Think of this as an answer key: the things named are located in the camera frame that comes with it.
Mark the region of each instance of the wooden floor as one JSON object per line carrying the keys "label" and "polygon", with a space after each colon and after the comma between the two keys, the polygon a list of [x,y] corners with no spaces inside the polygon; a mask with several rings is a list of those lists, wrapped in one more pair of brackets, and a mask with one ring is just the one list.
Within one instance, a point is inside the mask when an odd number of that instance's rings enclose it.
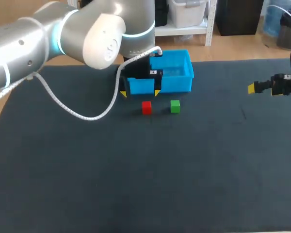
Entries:
{"label": "wooden floor", "polygon": [[[32,14],[43,3],[48,0],[1,0],[0,1],[0,25],[11,22],[18,17]],[[182,40],[183,37],[158,37],[156,43],[163,50],[186,49],[190,52],[193,62],[203,61],[233,61],[248,59],[275,59],[288,58],[289,51],[285,51],[275,46],[268,48],[264,44],[261,34],[247,36],[225,36],[219,35],[215,29],[212,46],[204,47],[205,36],[195,35],[189,40]],[[115,63],[123,61],[119,56]],[[81,65],[69,57],[57,57],[47,63],[47,65]],[[0,101],[0,113],[8,96]]]}

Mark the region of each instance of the blue container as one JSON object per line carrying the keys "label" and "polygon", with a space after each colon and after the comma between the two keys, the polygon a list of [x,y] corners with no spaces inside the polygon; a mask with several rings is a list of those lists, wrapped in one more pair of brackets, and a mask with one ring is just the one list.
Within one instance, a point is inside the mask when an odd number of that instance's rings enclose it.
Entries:
{"label": "blue container", "polygon": [[[190,92],[194,78],[187,50],[163,51],[162,57],[151,57],[152,69],[163,69],[160,93]],[[131,95],[154,94],[154,79],[128,78]]]}

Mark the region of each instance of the black trash can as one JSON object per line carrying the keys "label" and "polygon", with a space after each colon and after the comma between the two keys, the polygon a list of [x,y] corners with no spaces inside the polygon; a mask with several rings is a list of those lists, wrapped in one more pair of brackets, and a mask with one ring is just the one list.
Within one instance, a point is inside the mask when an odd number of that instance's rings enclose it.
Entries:
{"label": "black trash can", "polygon": [[277,46],[291,50],[291,16],[284,13],[280,19],[280,26]]}
{"label": "black trash can", "polygon": [[216,23],[221,35],[254,35],[264,0],[218,0]]}
{"label": "black trash can", "polygon": [[155,0],[155,27],[165,26],[168,20],[167,0]]}

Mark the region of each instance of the white plastic bin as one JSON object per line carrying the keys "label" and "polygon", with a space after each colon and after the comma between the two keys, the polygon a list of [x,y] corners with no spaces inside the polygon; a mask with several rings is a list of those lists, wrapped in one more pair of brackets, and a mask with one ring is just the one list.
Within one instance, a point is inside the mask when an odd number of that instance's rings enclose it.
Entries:
{"label": "white plastic bin", "polygon": [[169,12],[177,28],[198,26],[203,22],[208,0],[168,0]]}

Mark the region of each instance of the white shelf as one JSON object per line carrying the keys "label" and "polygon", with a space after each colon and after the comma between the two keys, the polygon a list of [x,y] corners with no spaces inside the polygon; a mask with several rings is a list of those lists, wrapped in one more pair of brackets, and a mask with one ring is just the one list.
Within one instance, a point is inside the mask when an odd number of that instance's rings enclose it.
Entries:
{"label": "white shelf", "polygon": [[208,17],[205,17],[203,19],[203,23],[199,26],[189,28],[176,28],[173,25],[172,21],[168,19],[168,23],[166,26],[155,28],[155,36],[206,34],[205,46],[210,46],[212,41],[216,7],[217,0],[209,0],[206,8],[206,14],[208,14]]}
{"label": "white shelf", "polygon": [[193,26],[188,28],[176,28],[173,22],[168,19],[166,26],[155,28],[155,36],[167,36],[167,35],[195,35],[207,33],[207,18],[203,19],[203,22],[199,26]]}

